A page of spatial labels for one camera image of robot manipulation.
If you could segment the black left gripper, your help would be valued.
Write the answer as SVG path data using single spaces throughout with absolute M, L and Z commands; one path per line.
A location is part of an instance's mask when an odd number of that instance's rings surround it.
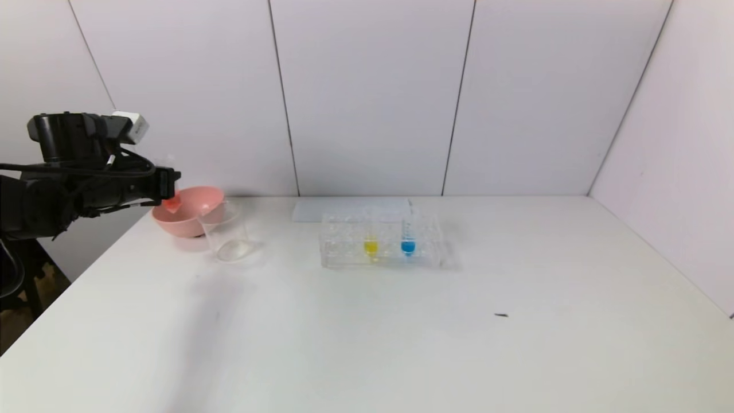
M 148 200 L 145 205 L 160 205 L 163 200 L 175 196 L 175 181 L 180 178 L 181 172 L 176 172 L 172 167 L 156 167 L 149 176 L 124 178 L 120 184 L 119 204 Z

